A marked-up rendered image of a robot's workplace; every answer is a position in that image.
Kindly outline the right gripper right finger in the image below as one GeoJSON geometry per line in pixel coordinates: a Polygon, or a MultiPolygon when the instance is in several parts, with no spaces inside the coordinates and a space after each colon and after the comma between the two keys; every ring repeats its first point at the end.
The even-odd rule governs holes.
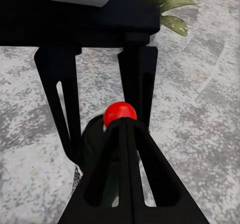
{"type": "Polygon", "coordinates": [[[148,131],[126,117],[133,224],[210,224],[148,131]],[[156,207],[145,204],[139,158],[156,207]]]}

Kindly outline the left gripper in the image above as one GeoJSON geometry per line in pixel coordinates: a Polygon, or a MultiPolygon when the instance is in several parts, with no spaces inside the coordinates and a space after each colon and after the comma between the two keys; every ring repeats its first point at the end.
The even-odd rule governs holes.
{"type": "Polygon", "coordinates": [[[52,0],[0,0],[0,46],[38,46],[34,62],[65,155],[84,169],[75,55],[81,48],[120,48],[124,100],[149,130],[160,31],[157,3],[108,0],[90,6],[52,0]],[[59,99],[61,81],[67,124],[59,99]]]}

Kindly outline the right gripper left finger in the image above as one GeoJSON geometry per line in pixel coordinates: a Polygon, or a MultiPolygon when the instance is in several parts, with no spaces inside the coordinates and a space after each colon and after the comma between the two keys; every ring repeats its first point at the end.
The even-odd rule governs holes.
{"type": "Polygon", "coordinates": [[[58,224],[133,224],[126,117],[109,124],[58,224]],[[100,207],[113,152],[119,148],[117,207],[100,207]]]}

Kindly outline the insectifuge atomizer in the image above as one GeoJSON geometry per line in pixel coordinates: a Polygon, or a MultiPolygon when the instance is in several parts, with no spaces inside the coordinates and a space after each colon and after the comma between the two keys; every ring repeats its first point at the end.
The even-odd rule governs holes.
{"type": "MultiPolygon", "coordinates": [[[[74,178],[71,190],[71,197],[83,176],[96,148],[98,147],[102,136],[104,135],[109,124],[122,117],[130,117],[138,120],[135,109],[128,103],[120,101],[110,104],[104,114],[98,115],[89,121],[81,136],[82,154],[84,169],[79,169],[75,165],[74,178]]],[[[109,207],[119,194],[119,148],[114,150],[111,164],[109,167],[103,196],[100,207],[109,207]]]]}

